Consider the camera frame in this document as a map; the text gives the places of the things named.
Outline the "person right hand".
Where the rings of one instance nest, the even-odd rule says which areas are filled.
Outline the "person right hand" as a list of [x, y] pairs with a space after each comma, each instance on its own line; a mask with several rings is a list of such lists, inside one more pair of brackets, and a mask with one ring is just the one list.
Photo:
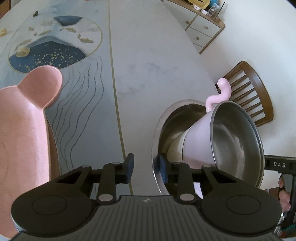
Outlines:
[[281, 204], [281, 209], [283, 212], [287, 212], [291, 208], [290, 194], [288, 192], [286, 192], [284, 189], [285, 181], [282, 176], [280, 176], [280, 178], [278, 180], [278, 185], [280, 188], [279, 193], [278, 193], [278, 197], [279, 197], [279, 202]]

